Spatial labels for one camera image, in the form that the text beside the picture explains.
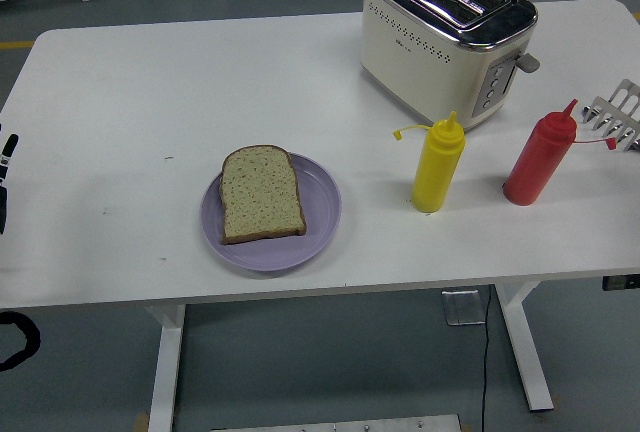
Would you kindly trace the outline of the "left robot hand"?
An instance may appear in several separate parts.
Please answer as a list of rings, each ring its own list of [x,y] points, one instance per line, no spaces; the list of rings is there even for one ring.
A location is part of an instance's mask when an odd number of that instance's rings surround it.
[[[9,163],[19,142],[19,136],[12,133],[1,151],[1,186],[0,186],[0,234],[3,235],[7,221],[8,189],[4,185]]]

